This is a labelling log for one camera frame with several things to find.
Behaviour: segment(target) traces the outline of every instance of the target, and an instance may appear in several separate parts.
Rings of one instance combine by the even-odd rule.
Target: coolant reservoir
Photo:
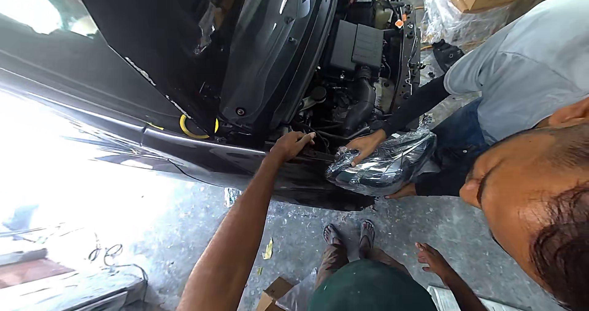
[[[387,22],[391,19],[391,14],[393,10],[390,8],[381,9],[379,7],[376,8],[376,15],[374,16],[374,26],[376,29],[386,29]]]

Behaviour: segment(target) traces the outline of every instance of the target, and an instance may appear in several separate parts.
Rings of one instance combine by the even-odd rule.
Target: air intake hose
[[[362,66],[356,75],[356,83],[354,84],[354,94],[358,101],[348,114],[343,122],[343,134],[349,136],[357,130],[361,123],[367,121],[374,110],[374,102],[376,100],[376,92],[370,83],[371,70],[367,66]]]

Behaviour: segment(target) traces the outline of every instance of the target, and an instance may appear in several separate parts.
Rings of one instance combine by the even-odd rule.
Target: plastic-wrapped headlight
[[[426,127],[382,142],[355,167],[351,166],[358,150],[345,147],[337,151],[338,159],[328,167],[325,177],[344,189],[370,196],[393,194],[404,187],[429,159],[436,145],[436,135]]]

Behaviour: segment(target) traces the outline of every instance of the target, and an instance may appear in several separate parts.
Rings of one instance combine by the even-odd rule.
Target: black sleeve
[[[434,106],[450,95],[444,87],[445,76],[446,74],[420,87],[403,106],[387,119],[382,127],[387,136],[403,129],[411,121],[433,109]]]
[[[425,173],[418,177],[415,191],[418,196],[460,196],[472,165],[478,156],[465,157],[454,167],[438,173]]]

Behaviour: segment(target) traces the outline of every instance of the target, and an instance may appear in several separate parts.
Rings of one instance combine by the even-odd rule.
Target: hand
[[[417,261],[427,264],[427,266],[423,267],[424,271],[437,274],[444,284],[449,277],[457,275],[438,250],[430,247],[427,243],[415,243],[415,246],[419,249]]]
[[[282,164],[296,157],[307,143],[315,144],[314,137],[315,133],[289,132],[276,141],[267,157],[276,158]]]
[[[415,184],[410,183],[401,188],[401,190],[397,191],[394,194],[390,194],[385,196],[386,200],[398,200],[399,198],[407,197],[407,196],[417,196],[417,191],[415,190]]]
[[[360,154],[352,161],[352,167],[360,163],[364,158],[370,156],[372,152],[379,146],[384,140],[387,139],[387,134],[382,129],[369,134],[367,136],[358,137],[352,139],[351,142],[346,145],[349,150],[360,150]]]

